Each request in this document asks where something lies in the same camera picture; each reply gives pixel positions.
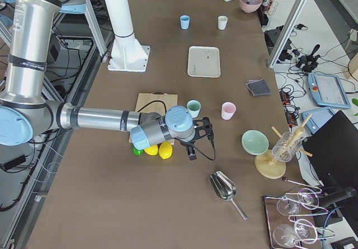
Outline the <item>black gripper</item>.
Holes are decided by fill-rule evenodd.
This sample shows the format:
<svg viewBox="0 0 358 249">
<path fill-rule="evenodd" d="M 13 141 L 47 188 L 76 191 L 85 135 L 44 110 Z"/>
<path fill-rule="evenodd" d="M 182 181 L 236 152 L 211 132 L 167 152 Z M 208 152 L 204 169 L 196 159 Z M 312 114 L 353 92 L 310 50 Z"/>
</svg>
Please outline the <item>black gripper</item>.
<svg viewBox="0 0 358 249">
<path fill-rule="evenodd" d="M 214 147 L 214 133 L 213 133 L 213 126 L 210 122 L 210 119 L 208 117 L 203 117 L 202 119 L 194 119 L 193 120 L 194 125 L 194 136 L 190 138 L 189 141 L 183 141 L 179 140 L 179 143 L 181 145 L 194 145 L 194 143 L 197 140 L 202 139 L 203 137 L 207 137 L 210 141 L 212 147 Z M 196 159 L 196 152 L 195 148 L 192 146 L 187 146 L 187 155 L 189 160 L 195 160 Z"/>
</svg>

